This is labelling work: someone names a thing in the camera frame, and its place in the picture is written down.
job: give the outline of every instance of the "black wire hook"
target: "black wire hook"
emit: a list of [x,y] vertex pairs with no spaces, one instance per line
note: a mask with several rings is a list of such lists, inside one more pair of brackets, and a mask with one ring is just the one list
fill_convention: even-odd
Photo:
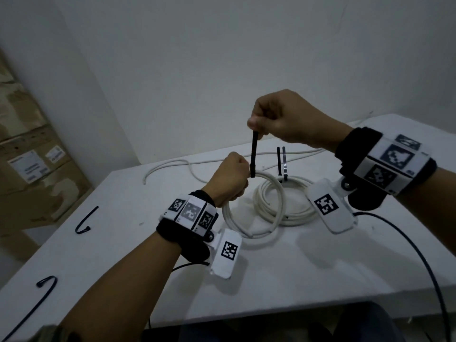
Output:
[[90,215],[92,215],[95,211],[97,211],[97,209],[98,209],[98,206],[95,207],[91,212],[89,212],[88,215],[86,217],[84,217],[83,220],[77,225],[76,229],[74,230],[76,232],[76,234],[83,234],[85,232],[88,232],[91,229],[89,226],[87,226],[83,230],[79,231],[79,228],[81,227],[81,225],[90,217]]
[[3,340],[1,340],[1,342],[5,342],[11,336],[13,336],[13,334],[22,326],[22,324],[24,324],[26,322],[26,320],[30,318],[30,316],[37,310],[38,307],[40,307],[40,305],[43,303],[43,301],[46,300],[46,298],[49,296],[49,294],[54,290],[55,286],[57,285],[58,280],[57,280],[57,277],[55,277],[55,276],[48,276],[45,279],[42,279],[41,281],[37,282],[37,287],[42,288],[46,282],[48,282],[49,280],[53,280],[53,279],[54,279],[54,282],[52,283],[51,287],[47,290],[46,294],[44,294],[44,296],[41,298],[40,301],[38,301],[38,303],[35,305],[35,307],[33,307],[30,310],[30,312],[27,313],[27,315],[19,322],[19,324],[17,324],[16,327],[8,335],[6,335],[6,337]]

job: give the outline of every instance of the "black wrist strap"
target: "black wrist strap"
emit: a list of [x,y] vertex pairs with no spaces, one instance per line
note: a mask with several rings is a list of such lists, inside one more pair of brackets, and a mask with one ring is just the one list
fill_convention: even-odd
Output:
[[[194,191],[190,195],[215,206],[212,198],[203,190]],[[172,220],[163,218],[157,225],[157,233],[165,240],[178,243],[182,248],[182,256],[191,263],[201,263],[210,256],[209,247],[201,236]]]
[[[382,189],[354,174],[357,167],[382,136],[383,134],[381,132],[368,127],[356,128],[339,144],[335,152],[336,158],[342,161],[340,173],[352,187],[357,188],[355,192],[348,196],[348,202],[358,210],[373,210],[379,207],[387,195]],[[426,165],[402,192],[410,190],[426,181],[436,169],[436,162],[433,159],[429,159]]]

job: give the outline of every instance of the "forearm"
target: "forearm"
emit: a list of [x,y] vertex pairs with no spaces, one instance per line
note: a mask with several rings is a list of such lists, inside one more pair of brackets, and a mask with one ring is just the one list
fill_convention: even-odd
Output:
[[397,200],[456,255],[456,174],[437,171],[424,183],[400,195]]
[[62,321],[88,341],[137,341],[179,258],[153,233],[106,272]]

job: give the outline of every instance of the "bent black wire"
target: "bent black wire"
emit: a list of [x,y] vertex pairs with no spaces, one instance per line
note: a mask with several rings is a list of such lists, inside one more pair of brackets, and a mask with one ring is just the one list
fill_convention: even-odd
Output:
[[[187,264],[183,264],[183,265],[176,266],[173,270],[171,270],[171,272],[176,271],[176,270],[179,270],[179,269],[182,269],[182,268],[185,268],[186,266],[189,266],[189,265],[196,265],[196,264],[201,264],[201,265],[206,265],[206,266],[209,266],[209,265],[210,265],[208,262],[187,263]],[[151,327],[151,318],[150,318],[150,317],[149,317],[148,322],[149,322],[149,329],[152,329],[152,327]]]
[[74,230],[76,232],[76,234],[82,234],[82,233],[88,232],[91,229],[89,226],[87,226],[83,230],[79,231],[79,228],[81,228],[81,225],[90,217],[90,215],[92,215],[95,211],[97,211],[97,209],[98,209],[98,206],[95,207],[91,212],[89,212],[88,215],[86,217],[84,217],[81,222],[79,222],[76,229]]
[[399,227],[396,227],[394,224],[392,224],[386,218],[383,218],[383,217],[376,215],[374,213],[371,213],[371,212],[364,212],[364,211],[355,212],[353,215],[355,215],[355,216],[368,215],[368,216],[378,218],[379,220],[382,220],[383,222],[389,224],[394,229],[396,229],[396,231],[399,234],[401,234],[405,238],[405,240],[408,241],[408,243],[413,247],[413,249],[416,251],[416,253],[418,253],[419,257],[421,258],[421,260],[423,261],[423,263],[425,265],[426,270],[429,273],[430,279],[432,280],[432,284],[434,285],[434,289],[436,290],[437,298],[439,299],[440,309],[442,311],[443,325],[445,328],[445,338],[446,338],[447,342],[451,342],[450,320],[448,318],[448,312],[447,312],[447,307],[445,306],[445,301],[443,300],[442,291],[440,290],[439,284],[437,283],[437,279],[434,276],[434,273],[432,272],[432,269],[430,268],[430,265],[428,264],[423,253],[421,253],[421,251],[414,244],[414,242],[402,230],[400,230]]
[[19,322],[19,324],[17,324],[16,327],[8,335],[6,335],[6,337],[3,340],[1,340],[1,342],[5,342],[11,336],[13,336],[13,334],[22,326],[22,324],[24,324],[26,322],[26,320],[30,318],[30,316],[37,310],[38,307],[40,307],[40,305],[43,303],[43,301],[46,300],[46,298],[49,296],[49,294],[54,290],[54,288],[57,284],[57,277],[49,276],[49,277],[46,277],[45,279],[42,279],[41,281],[37,282],[37,287],[41,288],[44,286],[44,283],[46,283],[52,279],[54,279],[54,282],[52,283],[51,287],[47,290],[46,294],[44,294],[44,296],[41,298],[40,301],[38,301],[38,303],[35,305],[35,307],[33,307],[30,310],[30,312],[27,313],[27,315]]

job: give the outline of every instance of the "sleeve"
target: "sleeve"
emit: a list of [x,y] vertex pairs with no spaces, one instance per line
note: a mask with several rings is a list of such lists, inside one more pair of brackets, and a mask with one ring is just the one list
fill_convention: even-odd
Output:
[[27,342],[81,342],[81,337],[68,329],[57,325],[42,327]]

